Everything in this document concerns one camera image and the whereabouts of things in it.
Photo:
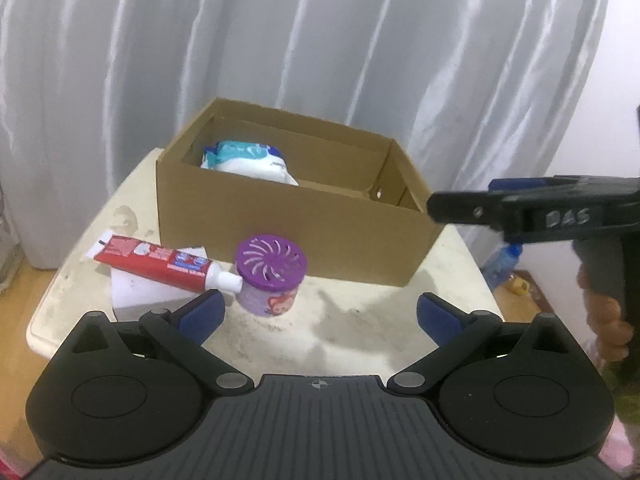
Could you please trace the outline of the person's right hand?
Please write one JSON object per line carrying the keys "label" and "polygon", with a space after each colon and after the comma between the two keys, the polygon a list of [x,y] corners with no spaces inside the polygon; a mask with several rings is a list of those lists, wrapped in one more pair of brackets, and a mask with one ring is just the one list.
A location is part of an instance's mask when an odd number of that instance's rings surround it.
{"label": "person's right hand", "polygon": [[629,354],[628,344],[634,336],[634,329],[623,320],[620,304],[591,288],[583,264],[579,268],[577,283],[584,296],[587,324],[594,333],[593,340],[586,344],[586,353],[599,370],[606,364],[623,361]]}

